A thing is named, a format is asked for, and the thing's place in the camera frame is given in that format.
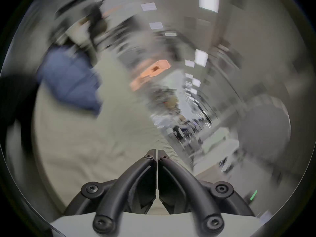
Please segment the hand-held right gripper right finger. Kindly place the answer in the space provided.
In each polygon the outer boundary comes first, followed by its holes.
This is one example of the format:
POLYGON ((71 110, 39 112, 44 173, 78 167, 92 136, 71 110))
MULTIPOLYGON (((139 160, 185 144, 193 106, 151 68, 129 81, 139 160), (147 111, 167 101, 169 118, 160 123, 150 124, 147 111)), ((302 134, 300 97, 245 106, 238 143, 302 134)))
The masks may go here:
POLYGON ((198 234, 220 234, 229 226, 223 213, 237 219, 254 218, 253 211, 230 183, 198 180, 160 149, 157 178, 159 199, 168 213, 192 213, 198 234))

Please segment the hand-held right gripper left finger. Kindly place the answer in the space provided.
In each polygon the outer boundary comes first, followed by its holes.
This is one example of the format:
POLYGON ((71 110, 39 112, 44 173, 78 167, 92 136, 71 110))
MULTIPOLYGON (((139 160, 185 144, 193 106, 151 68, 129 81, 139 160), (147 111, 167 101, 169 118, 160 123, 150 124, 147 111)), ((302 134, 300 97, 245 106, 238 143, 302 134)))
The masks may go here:
POLYGON ((117 179, 84 184, 65 209, 65 216, 95 212, 93 230, 97 234, 117 234, 123 212, 149 211, 156 199, 156 171, 156 149, 151 149, 117 179))

